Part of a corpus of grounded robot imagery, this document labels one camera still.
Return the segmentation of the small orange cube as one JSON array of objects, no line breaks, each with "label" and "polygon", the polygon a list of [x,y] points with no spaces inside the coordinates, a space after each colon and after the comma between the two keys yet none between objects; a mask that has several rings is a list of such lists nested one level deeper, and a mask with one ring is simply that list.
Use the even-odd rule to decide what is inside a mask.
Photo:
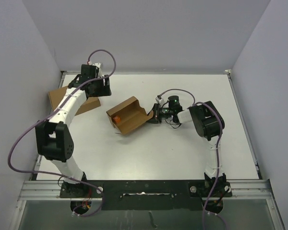
[{"label": "small orange cube", "polygon": [[121,122],[121,118],[117,115],[112,118],[113,123],[118,124]]}]

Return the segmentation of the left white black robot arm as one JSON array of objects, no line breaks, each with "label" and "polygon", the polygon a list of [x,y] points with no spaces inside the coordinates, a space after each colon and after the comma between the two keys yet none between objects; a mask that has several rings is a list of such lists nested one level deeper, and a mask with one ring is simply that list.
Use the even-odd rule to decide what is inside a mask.
[{"label": "left white black robot arm", "polygon": [[74,141],[69,126],[89,98],[110,95],[109,77],[102,74],[101,64],[83,64],[81,73],[67,86],[54,115],[35,127],[38,154],[58,168],[65,181],[71,184],[71,192],[77,197],[87,193],[88,185],[84,182],[84,172],[72,156]]}]

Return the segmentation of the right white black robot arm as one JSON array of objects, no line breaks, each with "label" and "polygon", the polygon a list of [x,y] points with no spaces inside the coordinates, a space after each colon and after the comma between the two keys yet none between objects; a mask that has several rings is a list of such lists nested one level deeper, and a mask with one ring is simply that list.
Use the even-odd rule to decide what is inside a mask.
[{"label": "right white black robot arm", "polygon": [[160,124],[165,121],[176,129],[182,124],[193,123],[196,133],[208,148],[204,172],[204,190],[210,196],[220,192],[220,178],[225,176],[222,172],[220,159],[220,139],[225,128],[225,122],[212,101],[197,102],[187,109],[183,109],[177,95],[168,97],[166,102],[158,95],[151,111],[153,117],[148,120],[148,123],[151,124]]}]

